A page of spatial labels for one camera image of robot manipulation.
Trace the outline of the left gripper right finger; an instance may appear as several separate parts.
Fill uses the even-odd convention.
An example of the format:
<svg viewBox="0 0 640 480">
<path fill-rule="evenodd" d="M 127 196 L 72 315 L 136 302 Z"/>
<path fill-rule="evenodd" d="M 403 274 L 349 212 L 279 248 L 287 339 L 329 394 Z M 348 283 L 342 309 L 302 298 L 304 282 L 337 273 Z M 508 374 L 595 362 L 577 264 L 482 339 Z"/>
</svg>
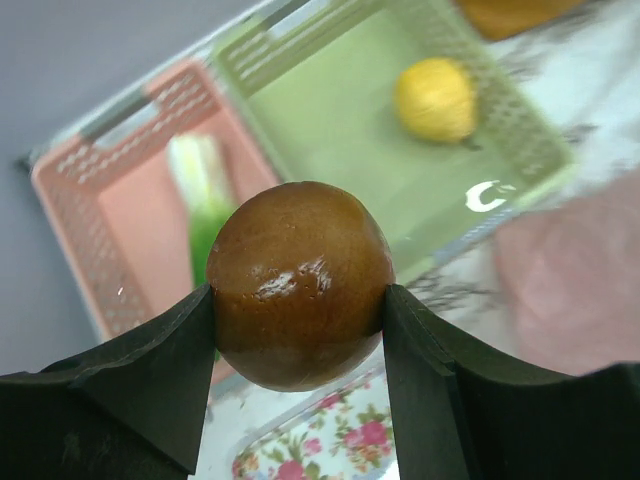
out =
<svg viewBox="0 0 640 480">
<path fill-rule="evenodd" d="M 383 343 L 403 479 L 635 479 L 639 367 L 547 370 L 473 337 L 407 289 Z"/>
</svg>

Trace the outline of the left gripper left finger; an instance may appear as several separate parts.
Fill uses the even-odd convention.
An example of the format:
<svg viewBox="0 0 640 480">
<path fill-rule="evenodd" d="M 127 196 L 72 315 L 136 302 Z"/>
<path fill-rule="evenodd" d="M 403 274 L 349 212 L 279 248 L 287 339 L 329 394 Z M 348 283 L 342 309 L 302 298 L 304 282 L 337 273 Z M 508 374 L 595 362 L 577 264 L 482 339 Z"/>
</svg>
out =
<svg viewBox="0 0 640 480">
<path fill-rule="evenodd" d="M 40 372 L 1 378 L 4 479 L 186 479 L 214 366 L 212 292 Z"/>
</svg>

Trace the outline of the pink plastic grocery bag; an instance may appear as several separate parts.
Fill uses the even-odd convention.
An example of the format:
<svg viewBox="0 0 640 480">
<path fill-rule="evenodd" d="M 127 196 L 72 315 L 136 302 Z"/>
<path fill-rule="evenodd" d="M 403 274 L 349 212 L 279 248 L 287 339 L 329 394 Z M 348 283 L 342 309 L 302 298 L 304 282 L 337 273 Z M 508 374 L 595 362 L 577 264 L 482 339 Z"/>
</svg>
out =
<svg viewBox="0 0 640 480">
<path fill-rule="evenodd" d="M 495 235 L 520 356 L 582 374 L 639 358 L 639 173 Z"/>
</svg>

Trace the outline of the brown toy mushroom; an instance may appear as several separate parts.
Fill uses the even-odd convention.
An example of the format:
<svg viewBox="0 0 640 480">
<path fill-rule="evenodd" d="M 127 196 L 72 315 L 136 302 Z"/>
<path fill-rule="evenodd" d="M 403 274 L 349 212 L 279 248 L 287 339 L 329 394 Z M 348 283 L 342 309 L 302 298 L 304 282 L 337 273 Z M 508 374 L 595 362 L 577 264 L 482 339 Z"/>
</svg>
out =
<svg viewBox="0 0 640 480">
<path fill-rule="evenodd" d="M 395 273 L 364 205 L 303 181 L 243 203 L 220 230 L 206 277 L 222 358 L 261 387 L 302 392 L 350 373 L 376 349 Z"/>
</svg>

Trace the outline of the green leek vegetable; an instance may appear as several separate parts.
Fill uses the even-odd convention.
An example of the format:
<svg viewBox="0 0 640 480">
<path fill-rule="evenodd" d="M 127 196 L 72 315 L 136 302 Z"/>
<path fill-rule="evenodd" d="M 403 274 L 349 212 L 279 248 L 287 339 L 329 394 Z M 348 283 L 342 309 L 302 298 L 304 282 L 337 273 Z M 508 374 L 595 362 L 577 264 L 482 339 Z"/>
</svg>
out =
<svg viewBox="0 0 640 480">
<path fill-rule="evenodd" d="M 193 282 L 206 280 L 206 262 L 220 229 L 236 208 L 222 150 L 211 135 L 181 134 L 166 148 L 170 175 L 184 204 Z"/>
</svg>

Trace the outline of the yellow lemon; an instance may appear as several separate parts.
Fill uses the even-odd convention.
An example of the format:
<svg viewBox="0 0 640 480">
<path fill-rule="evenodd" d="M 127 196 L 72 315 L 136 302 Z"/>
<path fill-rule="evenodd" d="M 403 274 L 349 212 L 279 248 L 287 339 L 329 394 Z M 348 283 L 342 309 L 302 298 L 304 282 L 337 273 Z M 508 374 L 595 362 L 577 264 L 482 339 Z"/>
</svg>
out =
<svg viewBox="0 0 640 480">
<path fill-rule="evenodd" d="M 467 70 L 449 57 L 421 60 L 399 74 L 393 107 L 403 127 L 417 138 L 455 144 L 477 126 L 477 92 Z"/>
</svg>

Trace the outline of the yellow Trader Joe's tote bag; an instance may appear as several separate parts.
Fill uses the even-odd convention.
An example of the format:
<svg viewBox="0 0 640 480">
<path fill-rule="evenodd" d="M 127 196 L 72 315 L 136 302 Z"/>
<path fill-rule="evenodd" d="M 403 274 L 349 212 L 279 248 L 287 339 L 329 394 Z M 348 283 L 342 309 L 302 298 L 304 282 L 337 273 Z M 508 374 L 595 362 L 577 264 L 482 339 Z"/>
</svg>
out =
<svg viewBox="0 0 640 480">
<path fill-rule="evenodd" d="M 582 0 L 457 0 L 469 23 L 486 39 L 504 40 L 555 20 Z"/>
</svg>

